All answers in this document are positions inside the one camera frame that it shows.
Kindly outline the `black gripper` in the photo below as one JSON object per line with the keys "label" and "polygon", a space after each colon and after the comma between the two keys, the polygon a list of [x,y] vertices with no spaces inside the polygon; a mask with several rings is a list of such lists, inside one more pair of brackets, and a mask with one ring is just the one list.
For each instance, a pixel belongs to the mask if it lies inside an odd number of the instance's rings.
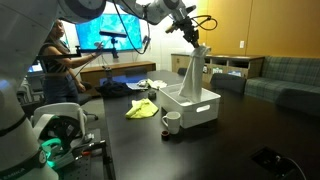
{"label": "black gripper", "polygon": [[166,33],[172,33],[173,31],[180,29],[184,35],[183,38],[192,45],[198,44],[199,33],[198,30],[192,25],[192,21],[189,17],[182,20],[175,20],[166,30]]}

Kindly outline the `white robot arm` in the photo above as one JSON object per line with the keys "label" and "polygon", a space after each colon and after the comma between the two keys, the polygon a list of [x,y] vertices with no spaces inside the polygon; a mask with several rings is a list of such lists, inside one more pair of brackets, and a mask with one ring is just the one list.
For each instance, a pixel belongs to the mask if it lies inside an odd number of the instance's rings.
{"label": "white robot arm", "polygon": [[192,44],[189,13],[196,7],[183,0],[0,0],[0,180],[59,180],[47,163],[38,137],[17,98],[53,23],[62,19],[79,24],[91,21],[113,3],[152,25],[171,16]]}

